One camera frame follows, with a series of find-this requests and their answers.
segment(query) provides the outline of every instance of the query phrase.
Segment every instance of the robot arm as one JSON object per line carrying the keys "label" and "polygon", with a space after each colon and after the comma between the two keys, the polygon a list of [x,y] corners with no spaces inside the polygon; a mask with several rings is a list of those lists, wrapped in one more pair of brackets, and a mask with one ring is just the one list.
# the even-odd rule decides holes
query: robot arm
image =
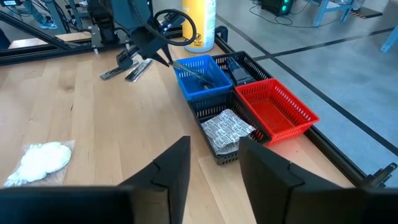
{"label": "robot arm", "polygon": [[[147,0],[102,0],[102,3],[110,9],[114,20],[126,30],[136,45],[117,56],[121,69],[128,69],[132,64],[131,59],[136,54],[141,55],[143,59],[152,58],[169,66],[173,60],[167,44],[183,46],[191,44],[195,40],[196,27],[192,19],[178,10],[166,9],[153,16]],[[157,20],[161,14],[166,14],[162,23]],[[192,38],[184,42],[169,40],[167,30],[173,26],[179,26],[185,19],[192,25]],[[168,63],[157,53],[159,49],[163,50]]]}

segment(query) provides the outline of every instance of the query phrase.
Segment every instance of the yellow bottle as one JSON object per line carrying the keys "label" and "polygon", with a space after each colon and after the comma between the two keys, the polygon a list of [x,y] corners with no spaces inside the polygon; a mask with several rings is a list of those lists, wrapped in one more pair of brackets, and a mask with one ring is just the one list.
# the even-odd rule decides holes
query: yellow bottle
{"label": "yellow bottle", "polygon": [[[197,27],[195,41],[185,46],[185,49],[194,53],[211,50],[215,38],[216,0],[182,0],[182,7]],[[187,20],[182,24],[182,35],[185,40],[192,37],[192,28]]]}

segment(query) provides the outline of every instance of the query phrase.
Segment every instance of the plastic basket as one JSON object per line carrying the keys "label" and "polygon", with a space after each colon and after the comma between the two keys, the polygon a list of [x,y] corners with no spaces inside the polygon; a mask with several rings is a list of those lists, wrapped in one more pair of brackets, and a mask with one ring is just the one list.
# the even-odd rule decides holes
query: plastic basket
{"label": "plastic basket", "polygon": [[272,78],[272,76],[266,72],[257,62],[253,60],[246,52],[240,51],[230,54],[223,55],[215,55],[213,56],[214,61],[216,61],[217,65],[229,75],[230,79],[232,79],[234,86],[236,86],[236,80],[234,80],[231,75],[228,66],[226,64],[226,59],[228,57],[232,57],[235,61],[242,66],[248,73],[257,81],[266,80]]}
{"label": "plastic basket", "polygon": [[174,68],[177,75],[178,84],[180,85],[185,99],[192,100],[215,93],[226,92],[232,87],[232,82],[227,75],[217,66],[216,62],[210,55],[203,55],[192,58],[177,60],[182,65],[193,68],[204,73],[208,78],[213,80],[214,88],[206,90],[198,80],[189,72]]}
{"label": "plastic basket", "polygon": [[271,135],[266,146],[301,135],[319,121],[314,112],[274,78],[237,86],[235,90]]}
{"label": "plastic basket", "polygon": [[199,126],[200,131],[205,138],[205,141],[218,165],[223,165],[228,162],[235,161],[236,159],[238,159],[238,152],[236,151],[225,155],[216,155],[213,146],[210,144],[205,134],[205,131],[201,127],[201,124],[213,118],[214,116],[219,115],[226,109],[234,111],[234,113],[238,115],[243,121],[245,121],[247,124],[250,124],[256,129],[250,134],[250,137],[253,140],[261,144],[271,140],[271,137],[261,126],[260,122],[238,98],[234,91],[192,100],[189,101],[188,104],[193,114],[195,115],[195,121],[197,122],[197,125]]}

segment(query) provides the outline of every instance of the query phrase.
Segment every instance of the red basket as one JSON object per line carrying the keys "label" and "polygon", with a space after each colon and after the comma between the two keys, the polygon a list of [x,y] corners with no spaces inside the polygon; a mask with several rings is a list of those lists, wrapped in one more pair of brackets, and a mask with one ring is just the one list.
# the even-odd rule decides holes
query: red basket
{"label": "red basket", "polygon": [[303,134],[319,117],[275,78],[237,86],[240,99],[271,135],[266,146]]}

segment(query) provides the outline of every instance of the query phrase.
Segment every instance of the blue basket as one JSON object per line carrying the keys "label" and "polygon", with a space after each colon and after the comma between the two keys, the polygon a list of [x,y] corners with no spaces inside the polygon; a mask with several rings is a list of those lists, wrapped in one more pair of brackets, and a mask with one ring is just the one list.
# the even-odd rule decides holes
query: blue basket
{"label": "blue basket", "polygon": [[225,73],[222,71],[222,69],[220,69],[210,55],[185,58],[177,61],[182,65],[205,74],[207,78],[213,80],[213,84],[215,85],[214,88],[206,90],[205,87],[198,82],[194,75],[181,69],[174,68],[175,74],[177,75],[178,84],[180,85],[185,99],[187,100],[201,98],[203,96],[208,96],[215,93],[226,92],[232,87],[231,80],[229,80],[227,75],[225,75]]}

